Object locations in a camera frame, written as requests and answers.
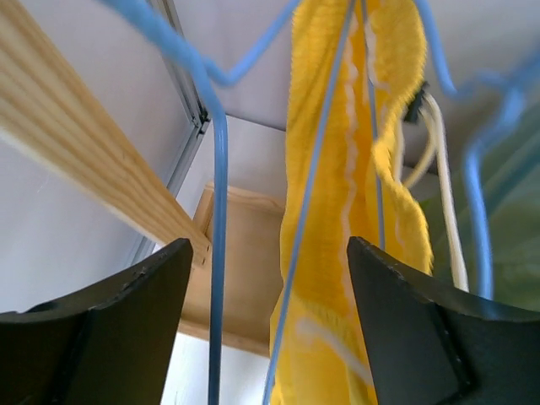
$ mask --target wood grain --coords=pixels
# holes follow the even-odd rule
[[[213,186],[207,185],[195,219],[213,230]],[[283,287],[279,231],[283,206],[270,197],[230,187],[228,192],[223,343],[268,356],[270,315]],[[180,332],[208,337],[210,267],[192,271]]]
[[[0,126],[5,141],[147,237],[162,245],[187,238],[193,264],[205,261],[208,238],[14,0],[0,2]]]

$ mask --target wooden beam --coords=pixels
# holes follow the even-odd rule
[[[208,325],[187,321],[185,319],[180,319],[178,332],[202,340],[209,340],[210,335]],[[238,348],[246,352],[259,354],[263,357],[270,357],[268,342],[254,340],[249,337],[240,336],[236,333],[227,332],[226,330],[223,331],[222,342],[225,346],[229,346],[230,348]]]
[[[15,0],[0,2],[0,126],[15,148],[152,240],[189,239],[193,264],[204,264],[208,238]]]

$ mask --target blue wire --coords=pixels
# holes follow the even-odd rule
[[[256,42],[256,44],[247,52],[242,60],[229,72],[223,72],[214,61],[204,57],[204,65],[212,80],[223,86],[230,86],[240,81],[247,72],[257,62],[259,57],[266,51],[272,41],[276,38],[279,31],[285,26],[290,16],[300,4],[300,0],[291,0],[281,11],[275,21],[270,25],[267,31]]]
[[[478,294],[491,300],[494,297],[494,276],[489,224],[480,182],[481,159],[487,150],[508,135],[519,120],[525,105],[521,90],[537,78],[540,72],[540,54],[533,55],[508,79],[498,73],[483,72],[477,74],[473,80],[465,83],[460,89],[456,89],[428,2],[426,0],[414,0],[414,2],[424,25],[435,73],[443,93],[454,100],[463,100],[473,95],[473,91],[483,84],[505,95],[499,116],[492,125],[473,137],[473,141],[466,147],[463,160],[463,182],[471,209],[472,234],[475,240]]]
[[[319,118],[319,125],[317,127],[315,146],[313,147],[313,154],[311,155],[310,170],[305,183],[304,197],[302,199],[302,207],[300,210],[300,217],[298,219],[298,226],[296,227],[296,233],[294,234],[293,249],[291,251],[291,258],[289,263],[289,272],[287,273],[287,280],[283,289],[283,302],[279,311],[278,328],[276,330],[276,337],[272,348],[272,356],[270,357],[270,365],[268,366],[267,379],[264,386],[264,396],[262,403],[268,405],[270,402],[270,396],[274,385],[274,379],[276,375],[276,369],[278,367],[279,350],[281,349],[281,343],[284,336],[285,322],[287,320],[287,313],[289,310],[290,295],[293,288],[294,275],[296,273],[296,265],[298,262],[298,255],[300,253],[300,245],[302,243],[302,237],[304,235],[305,221],[307,219],[307,213],[309,208],[309,202],[311,199],[311,192],[313,191],[313,184],[315,182],[316,169],[318,166],[319,156],[321,155],[322,142],[324,140],[324,133],[327,127],[328,115],[330,113],[330,107],[332,105],[332,97],[334,89],[336,88],[336,82],[338,81],[339,68],[341,66],[341,60],[343,50],[345,49],[345,42],[347,40],[348,27],[354,11],[354,0],[349,3],[345,22],[337,46],[336,54],[332,64],[332,71],[330,73],[330,79],[327,86],[327,93],[322,105],[321,116]]]
[[[489,238],[488,215],[483,200],[480,181],[480,161],[489,146],[484,140],[494,142],[504,138],[517,125],[523,111],[525,100],[520,91],[514,90],[507,94],[497,119],[481,131],[466,148],[463,160],[463,183],[466,188],[470,217],[473,223],[472,232],[476,242],[478,268],[478,295],[484,298],[494,296],[493,270],[490,274],[485,269],[493,269],[491,241]]]
[[[181,38],[144,0],[100,0],[116,10],[132,26],[153,42],[172,61],[182,65],[214,120],[215,204],[213,207],[212,288],[210,303],[210,350],[208,371],[208,404],[219,404],[221,341],[223,333],[225,232],[227,218],[228,134],[225,111],[212,89],[208,75],[218,84],[232,85],[240,80],[267,49],[293,13],[300,0],[291,1],[278,20],[267,30],[252,50],[232,70],[223,73],[212,61]]]
[[[364,17],[364,26],[368,22],[368,8],[366,0],[362,0],[362,16]],[[368,54],[368,44],[365,42],[365,54]],[[379,137],[379,128],[377,125],[377,109],[375,106],[375,88],[368,75],[368,91],[370,95],[370,114],[371,114],[371,135],[375,141]],[[381,179],[375,173],[375,186],[377,195],[377,214],[379,219],[379,248],[385,250],[386,238],[385,238],[385,214],[384,207],[382,205],[382,186]]]
[[[171,60],[182,65],[193,76],[193,81],[197,86],[202,100],[210,111],[214,119],[215,128],[215,199],[214,204],[214,230],[213,230],[213,261],[212,261],[212,301],[211,301],[211,319],[210,319],[210,360],[209,360],[209,387],[208,387],[208,403],[219,403],[219,371],[220,371],[220,356],[221,356],[221,335],[223,324],[223,295],[224,295],[224,254],[225,254],[225,225],[226,225],[226,210],[227,210],[227,122],[223,106],[219,103],[219,99],[213,92],[212,85],[208,79],[208,75],[217,83],[221,85],[232,85],[251,69],[254,63],[262,55],[262,53],[268,48],[270,43],[278,34],[278,31],[283,28],[285,22],[290,17],[295,7],[300,0],[292,0],[283,9],[282,13],[278,16],[278,19],[267,30],[262,38],[255,44],[255,46],[248,52],[248,54],[239,62],[236,67],[232,69],[230,73],[224,73],[221,71],[215,63],[206,57],[201,57],[197,51],[187,42],[185,42],[154,10],[143,0],[100,0],[104,4],[115,9],[135,28],[141,31],[150,41],[152,41],[160,50]],[[429,5],[426,0],[414,0],[418,12],[424,23],[424,31],[428,38],[429,47],[431,50],[432,59],[435,65],[435,72],[440,82],[440,86],[443,92],[452,99],[463,99],[471,95],[475,86],[478,84],[487,84],[490,87],[494,87],[501,92],[505,92],[507,97],[504,102],[504,106],[508,114],[504,114],[499,117],[499,120],[495,124],[480,134],[480,137],[475,137],[476,143],[471,143],[466,152],[466,169],[464,170],[467,187],[467,198],[469,202],[474,201],[477,204],[475,208],[478,210],[478,216],[474,216],[472,219],[472,226],[475,229],[475,239],[477,240],[477,265],[479,272],[480,284],[489,285],[489,280],[492,278],[491,269],[489,268],[489,261],[485,261],[484,257],[490,255],[489,247],[489,231],[487,227],[487,221],[485,220],[485,206],[482,199],[482,190],[479,186],[479,160],[482,153],[485,151],[485,145],[490,145],[490,139],[494,133],[506,132],[509,128],[515,125],[517,117],[520,113],[520,105],[523,104],[523,99],[520,94],[514,94],[510,91],[509,81],[503,80],[497,73],[486,72],[478,75],[475,80],[470,83],[464,84],[460,90],[457,90],[451,80],[451,75],[446,64],[446,59],[442,46],[440,44],[440,37],[438,36],[435,28],[433,15],[429,10]],[[342,38],[344,44],[344,38],[346,38],[346,31]],[[540,57],[534,57],[530,63],[530,67],[523,69],[522,72],[516,71],[515,77],[511,78],[510,82],[514,86],[525,87],[530,81],[537,76],[537,65],[540,63]],[[326,119],[321,116],[320,125],[323,122],[326,125]],[[312,171],[315,171],[316,159],[311,161]],[[302,212],[306,211],[307,203],[309,202],[309,195],[311,190],[306,188],[305,199],[302,205]],[[301,238],[304,223],[299,222],[299,227],[296,231],[296,236]],[[479,241],[485,240],[487,235],[487,244],[479,243]],[[296,248],[293,249],[291,258],[298,255],[300,248],[300,241],[295,244]],[[294,274],[295,267],[289,269],[289,276],[286,283],[286,289],[284,291],[284,297],[287,296],[287,286],[292,286],[292,275]],[[485,296],[489,298],[489,288],[484,291]],[[284,324],[284,312],[286,313],[287,306],[282,305],[282,311],[280,313],[280,323]],[[281,337],[278,333],[276,336],[276,343],[281,342]],[[276,355],[274,362],[277,362],[278,346],[274,346],[273,356]],[[267,378],[267,385],[270,381],[270,389],[273,384],[274,370],[268,371],[268,376],[272,375],[272,379]]]

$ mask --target yellow towel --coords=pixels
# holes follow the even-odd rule
[[[304,0],[293,18],[286,141],[289,188],[281,229],[283,278],[289,269],[317,123],[347,6],[348,0]],[[354,375],[320,337],[300,327],[306,319],[317,322],[367,365],[346,246],[351,235],[378,241],[375,171],[383,185],[386,250],[429,273],[431,249],[423,213],[407,189],[392,179],[391,164],[397,120],[422,81],[424,32],[411,0],[368,0],[368,19],[365,26],[358,0],[310,200],[273,405],[376,403],[373,386]],[[365,32],[372,33],[368,38],[370,69],[366,67]],[[368,71],[377,83],[380,137],[373,148]],[[271,319],[272,336],[280,305],[281,298]]]

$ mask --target black plastic part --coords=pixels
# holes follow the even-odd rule
[[[351,238],[380,405],[540,403],[540,314],[467,294]]]
[[[177,240],[86,289],[0,314],[0,403],[159,404],[191,263]]]
[[[405,122],[409,122],[411,124],[419,123],[419,111],[420,107],[422,106],[422,101],[424,100],[425,90],[428,88],[428,86],[428,82],[423,82],[418,92],[414,95],[413,101],[409,103],[407,113],[403,117]]]

